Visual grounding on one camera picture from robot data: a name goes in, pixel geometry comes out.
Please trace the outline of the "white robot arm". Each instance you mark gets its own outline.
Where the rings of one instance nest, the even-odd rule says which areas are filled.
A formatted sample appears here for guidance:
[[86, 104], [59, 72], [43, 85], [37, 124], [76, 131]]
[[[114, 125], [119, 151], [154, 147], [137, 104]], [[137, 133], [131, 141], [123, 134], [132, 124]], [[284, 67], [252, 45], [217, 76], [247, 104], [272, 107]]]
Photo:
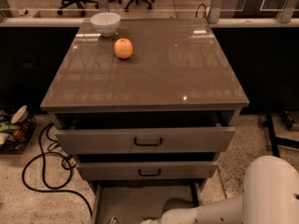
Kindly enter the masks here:
[[242, 194], [189, 209], [171, 209], [140, 224], [299, 224], [299, 173], [274, 156], [252, 161]]

